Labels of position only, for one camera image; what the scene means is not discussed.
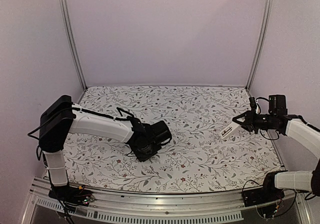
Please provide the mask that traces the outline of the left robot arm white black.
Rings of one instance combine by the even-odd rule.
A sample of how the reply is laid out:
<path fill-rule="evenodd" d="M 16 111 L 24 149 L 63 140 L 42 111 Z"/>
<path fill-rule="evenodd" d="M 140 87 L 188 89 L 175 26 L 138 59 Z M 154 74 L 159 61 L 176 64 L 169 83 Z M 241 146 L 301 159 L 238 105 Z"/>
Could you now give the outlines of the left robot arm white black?
<path fill-rule="evenodd" d="M 69 186 L 63 149 L 69 134 L 85 134 L 109 138 L 129 146 L 140 162 L 156 155 L 172 140 L 172 134 L 164 121 L 143 123 L 132 113 L 117 108 L 120 116 L 114 117 L 81 107 L 73 103 L 69 95 L 62 95 L 40 116 L 40 124 L 27 136 L 38 141 L 46 161 L 50 183 L 63 200 L 74 197 Z"/>

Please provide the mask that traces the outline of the white remote control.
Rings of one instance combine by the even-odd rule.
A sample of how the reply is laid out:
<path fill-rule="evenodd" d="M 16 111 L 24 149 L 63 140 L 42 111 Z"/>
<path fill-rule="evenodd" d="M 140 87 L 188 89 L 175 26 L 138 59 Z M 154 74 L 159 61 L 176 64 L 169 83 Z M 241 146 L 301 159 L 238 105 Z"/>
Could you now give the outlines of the white remote control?
<path fill-rule="evenodd" d="M 231 122 L 228 126 L 226 126 L 223 130 L 221 130 L 218 135 L 222 140 L 226 140 L 239 127 L 240 127 L 239 124 L 235 122 Z"/>

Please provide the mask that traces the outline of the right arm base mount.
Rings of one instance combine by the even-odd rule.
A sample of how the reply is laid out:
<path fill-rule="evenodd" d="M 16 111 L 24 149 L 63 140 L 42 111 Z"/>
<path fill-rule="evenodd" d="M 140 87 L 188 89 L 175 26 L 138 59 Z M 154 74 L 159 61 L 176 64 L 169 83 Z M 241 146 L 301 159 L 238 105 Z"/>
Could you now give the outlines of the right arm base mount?
<path fill-rule="evenodd" d="M 252 207 L 269 202 L 275 202 L 282 200 L 285 197 L 283 189 L 278 189 L 275 186 L 275 176 L 278 172 L 268 173 L 262 184 L 258 184 L 256 181 L 250 179 L 247 180 L 241 190 L 241 196 L 245 207 Z M 248 183 L 257 184 L 258 187 L 254 189 L 245 190 Z"/>

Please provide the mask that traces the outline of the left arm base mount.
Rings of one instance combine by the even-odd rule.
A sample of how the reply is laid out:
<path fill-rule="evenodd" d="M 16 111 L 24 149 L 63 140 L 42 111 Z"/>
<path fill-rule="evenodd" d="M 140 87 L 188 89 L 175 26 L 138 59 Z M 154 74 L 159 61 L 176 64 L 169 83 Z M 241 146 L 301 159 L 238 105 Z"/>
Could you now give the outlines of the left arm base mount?
<path fill-rule="evenodd" d="M 85 185 L 73 187 L 69 184 L 64 186 L 52 184 L 48 196 L 69 206 L 88 206 L 95 200 L 93 192 L 86 189 Z"/>

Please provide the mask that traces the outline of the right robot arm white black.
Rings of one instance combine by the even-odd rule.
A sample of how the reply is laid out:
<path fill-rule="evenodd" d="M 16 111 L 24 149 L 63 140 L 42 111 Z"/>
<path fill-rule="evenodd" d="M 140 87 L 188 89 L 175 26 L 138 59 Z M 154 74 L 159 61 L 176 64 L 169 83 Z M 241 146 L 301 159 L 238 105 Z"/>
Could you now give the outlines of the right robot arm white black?
<path fill-rule="evenodd" d="M 286 96 L 268 96 L 268 111 L 258 113 L 257 99 L 249 98 L 250 109 L 233 117 L 232 122 L 242 129 L 257 134 L 260 131 L 275 131 L 306 149 L 315 158 L 320 158 L 320 129 L 307 122 L 302 115 L 288 114 Z M 273 171 L 268 173 L 259 190 L 262 202 L 269 202 L 278 191 L 287 189 L 320 196 L 320 164 L 312 170 Z"/>

